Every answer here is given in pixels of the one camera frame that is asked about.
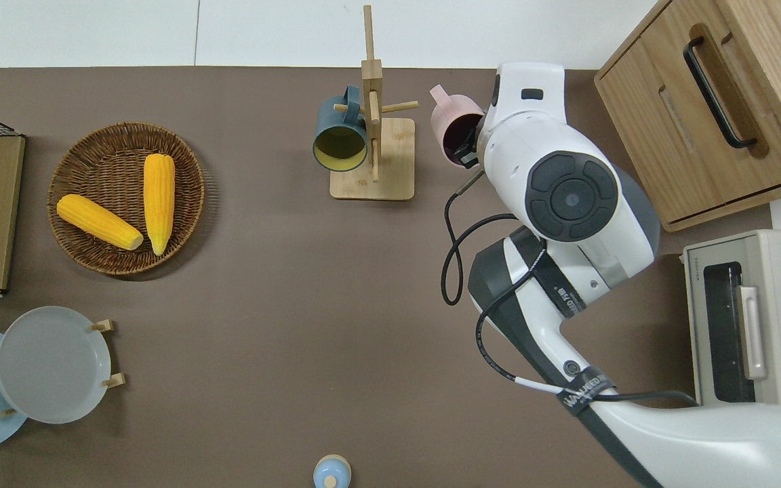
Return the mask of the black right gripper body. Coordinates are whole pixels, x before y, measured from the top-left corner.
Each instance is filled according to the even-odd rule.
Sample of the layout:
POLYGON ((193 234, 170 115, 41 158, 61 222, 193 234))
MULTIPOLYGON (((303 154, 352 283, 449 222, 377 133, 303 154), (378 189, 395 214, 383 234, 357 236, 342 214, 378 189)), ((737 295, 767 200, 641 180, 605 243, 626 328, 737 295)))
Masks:
POLYGON ((477 154, 477 142, 478 133, 468 132, 467 136, 454 149, 454 163, 465 169, 472 169, 472 167, 480 164, 477 154))

